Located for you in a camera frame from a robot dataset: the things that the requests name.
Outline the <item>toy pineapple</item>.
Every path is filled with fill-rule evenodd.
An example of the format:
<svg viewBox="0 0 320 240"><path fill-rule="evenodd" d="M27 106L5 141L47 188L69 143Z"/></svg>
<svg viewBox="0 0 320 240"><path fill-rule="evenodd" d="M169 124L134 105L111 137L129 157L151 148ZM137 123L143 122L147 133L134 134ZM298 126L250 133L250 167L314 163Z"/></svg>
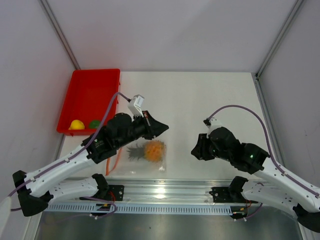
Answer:
<svg viewBox="0 0 320 240"><path fill-rule="evenodd" d="M130 161L145 160L151 163L159 163L165 158L166 144L160 140L150 140L141 145L129 146L126 152Z"/></svg>

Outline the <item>clear zip top bag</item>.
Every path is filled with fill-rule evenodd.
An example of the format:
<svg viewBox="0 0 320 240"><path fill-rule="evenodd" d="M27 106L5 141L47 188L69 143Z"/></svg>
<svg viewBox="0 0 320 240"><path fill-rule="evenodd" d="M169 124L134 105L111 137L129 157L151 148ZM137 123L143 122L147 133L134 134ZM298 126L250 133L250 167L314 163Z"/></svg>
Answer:
<svg viewBox="0 0 320 240"><path fill-rule="evenodd" d="M167 145L166 152L163 161L161 162L149 162L144 159L139 161L129 160L127 147L141 145L145 142L152 140L135 140L134 142L121 147L116 156L110 157L106 161L105 175L106 176L116 176L116 175L138 175L138 174L149 174L149 173L164 173L167 168L166 155L167 155Z"/></svg>

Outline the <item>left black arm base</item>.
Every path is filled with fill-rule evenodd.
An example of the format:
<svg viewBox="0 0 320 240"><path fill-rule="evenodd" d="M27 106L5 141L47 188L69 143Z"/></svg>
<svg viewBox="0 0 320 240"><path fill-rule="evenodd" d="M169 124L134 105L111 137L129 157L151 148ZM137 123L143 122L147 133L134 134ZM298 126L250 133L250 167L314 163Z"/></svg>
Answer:
<svg viewBox="0 0 320 240"><path fill-rule="evenodd" d="M95 173L91 176L93 182L96 183L97 191L95 194L89 194L88 197L107 200L107 201L123 201L125 186L124 185L109 185L102 174Z"/></svg>

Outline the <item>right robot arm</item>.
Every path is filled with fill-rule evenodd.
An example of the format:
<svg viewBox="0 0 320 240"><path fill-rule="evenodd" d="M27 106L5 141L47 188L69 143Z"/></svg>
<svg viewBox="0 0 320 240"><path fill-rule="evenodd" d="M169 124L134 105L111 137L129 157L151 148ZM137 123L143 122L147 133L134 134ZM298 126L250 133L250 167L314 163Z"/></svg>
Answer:
<svg viewBox="0 0 320 240"><path fill-rule="evenodd" d="M236 176L228 187L228 196L234 202L250 200L272 206L293 216L305 228L320 231L320 189L311 187L308 192L280 170L271 155L253 143L241 143L225 127L210 134L201 133L191 155L198 160L221 159L241 172L255 175L272 184L272 187Z"/></svg>

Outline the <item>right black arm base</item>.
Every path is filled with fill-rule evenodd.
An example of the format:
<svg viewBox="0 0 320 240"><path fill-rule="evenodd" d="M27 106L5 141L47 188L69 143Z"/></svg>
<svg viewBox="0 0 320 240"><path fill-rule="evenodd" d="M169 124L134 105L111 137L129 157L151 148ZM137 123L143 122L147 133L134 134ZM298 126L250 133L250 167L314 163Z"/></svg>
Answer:
<svg viewBox="0 0 320 240"><path fill-rule="evenodd" d="M239 203L245 204L249 200L242 196L243 187L249 180L236 176L229 186L214 186L209 191L214 203Z"/></svg>

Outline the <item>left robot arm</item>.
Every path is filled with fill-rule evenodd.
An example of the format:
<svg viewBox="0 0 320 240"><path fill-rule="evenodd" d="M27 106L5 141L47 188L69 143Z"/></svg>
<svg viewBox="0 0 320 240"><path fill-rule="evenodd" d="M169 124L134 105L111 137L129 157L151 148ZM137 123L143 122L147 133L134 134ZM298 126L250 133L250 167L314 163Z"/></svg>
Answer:
<svg viewBox="0 0 320 240"><path fill-rule="evenodd" d="M105 199L110 187L102 174L74 182L65 179L115 156L120 148L140 138L153 140L168 129L147 110L134 117L118 113L65 157L33 172L15 172L12 178L23 215L37 215L49 205L65 200Z"/></svg>

